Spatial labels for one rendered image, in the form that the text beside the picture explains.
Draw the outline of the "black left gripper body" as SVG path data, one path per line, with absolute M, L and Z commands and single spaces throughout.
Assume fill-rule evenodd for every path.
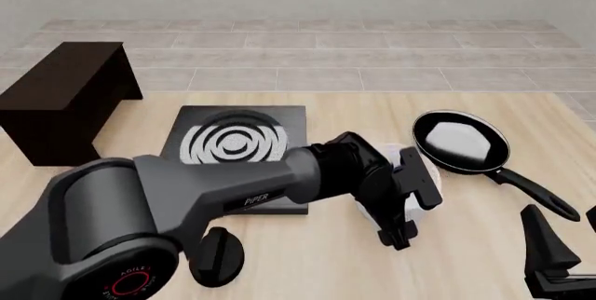
M 409 248 L 410 240 L 417 236 L 415 221 L 407 219 L 405 207 L 373 206 L 371 217 L 379 228 L 381 243 L 396 251 Z

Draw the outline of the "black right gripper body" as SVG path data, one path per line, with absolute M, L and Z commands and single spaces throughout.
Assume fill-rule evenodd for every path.
M 569 274 L 566 269 L 525 266 L 524 280 L 532 297 L 596 297 L 596 274 Z

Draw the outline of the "white bowl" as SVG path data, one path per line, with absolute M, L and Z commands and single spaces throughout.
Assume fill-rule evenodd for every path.
M 400 151 L 402 148 L 406 148 L 407 145 L 400 144 L 400 143 L 384 143 L 384 144 L 375 144 L 375 149 L 379 151 L 386 159 L 388 159 L 394 167 L 400 165 Z M 434 185 L 437 187 L 439 193 L 441 193 L 441 178 L 440 178 L 440 171 L 436 165 L 434 165 L 430 159 L 425 157 L 423 154 L 419 154 L 419 156 L 423 159 L 423 162 L 427 168 L 427 172 L 431 176 L 431 179 L 434 182 Z M 359 211 L 362 213 L 364 218 L 366 218 L 373 226 L 373 229 L 380 230 L 381 227 L 374 221 L 372 216 L 365 210 L 365 208 L 360 204 L 358 201 L 355 201 Z M 422 207 L 419 206 L 417 199 L 415 196 L 409 196 L 405 202 L 405 221 L 420 221 L 421 218 L 427 213 Z

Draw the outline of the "black frying pan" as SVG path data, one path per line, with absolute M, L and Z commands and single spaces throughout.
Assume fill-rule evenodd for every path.
M 511 184 L 561 218 L 580 221 L 578 211 L 562 198 L 505 168 L 509 142 L 488 121 L 466 112 L 434 110 L 414 121 L 412 135 L 418 150 L 434 165 L 452 173 L 482 174 L 497 184 Z

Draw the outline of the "round black stove knob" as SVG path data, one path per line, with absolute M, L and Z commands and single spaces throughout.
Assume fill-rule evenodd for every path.
M 232 282 L 245 262 L 240 240 L 227 229 L 214 226 L 202 238 L 188 260 L 194 280 L 206 288 L 220 288 Z

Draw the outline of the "flat black stove plate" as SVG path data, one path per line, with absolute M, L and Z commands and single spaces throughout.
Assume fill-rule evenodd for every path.
M 160 156 L 184 164 L 279 161 L 307 145 L 304 106 L 183 106 Z

